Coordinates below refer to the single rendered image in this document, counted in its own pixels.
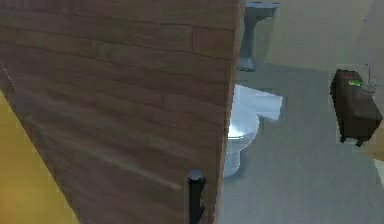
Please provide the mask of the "white toilet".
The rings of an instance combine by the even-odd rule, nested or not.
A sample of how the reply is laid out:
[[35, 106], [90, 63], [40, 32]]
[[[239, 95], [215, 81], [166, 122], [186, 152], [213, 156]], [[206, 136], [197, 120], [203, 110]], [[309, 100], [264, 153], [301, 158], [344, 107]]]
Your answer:
[[255, 139], [260, 118], [277, 121], [283, 97], [236, 84], [228, 130], [223, 176], [234, 175], [241, 166], [241, 152]]

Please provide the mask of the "brown wooden room door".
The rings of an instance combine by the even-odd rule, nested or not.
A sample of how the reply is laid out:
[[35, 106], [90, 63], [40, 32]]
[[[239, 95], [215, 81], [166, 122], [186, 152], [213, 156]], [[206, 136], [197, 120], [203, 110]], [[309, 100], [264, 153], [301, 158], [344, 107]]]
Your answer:
[[0, 91], [80, 224], [218, 207], [244, 0], [0, 0]]

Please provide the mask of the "black bin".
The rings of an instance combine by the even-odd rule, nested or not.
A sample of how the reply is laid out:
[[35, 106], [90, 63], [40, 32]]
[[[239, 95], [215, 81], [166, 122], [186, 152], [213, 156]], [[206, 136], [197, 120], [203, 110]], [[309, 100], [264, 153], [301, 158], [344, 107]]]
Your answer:
[[356, 71], [337, 69], [330, 84], [341, 143], [355, 139], [361, 147], [380, 126], [383, 115], [373, 97], [363, 91], [363, 80]]

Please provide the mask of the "grey pedestal sink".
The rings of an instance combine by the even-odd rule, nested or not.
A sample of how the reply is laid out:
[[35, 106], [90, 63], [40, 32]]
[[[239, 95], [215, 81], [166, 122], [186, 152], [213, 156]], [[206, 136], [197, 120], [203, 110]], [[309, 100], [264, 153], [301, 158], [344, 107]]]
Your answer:
[[266, 18], [273, 17], [278, 7], [277, 2], [253, 1], [246, 4], [244, 34], [237, 65], [240, 71], [254, 72], [256, 70], [254, 53], [256, 25]]

